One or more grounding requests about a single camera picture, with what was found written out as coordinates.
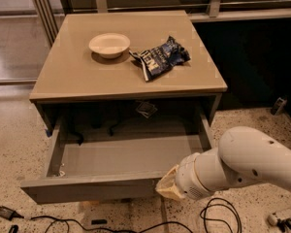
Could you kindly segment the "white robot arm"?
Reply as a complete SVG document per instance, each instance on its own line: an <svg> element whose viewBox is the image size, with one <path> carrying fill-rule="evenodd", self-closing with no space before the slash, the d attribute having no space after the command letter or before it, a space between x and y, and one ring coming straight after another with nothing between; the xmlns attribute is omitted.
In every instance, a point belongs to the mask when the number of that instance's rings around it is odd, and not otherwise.
<svg viewBox="0 0 291 233"><path fill-rule="evenodd" d="M186 156L157 184L165 198L199 200L215 192L271 183L291 192L291 150L265 133L238 126L218 146Z"/></svg>

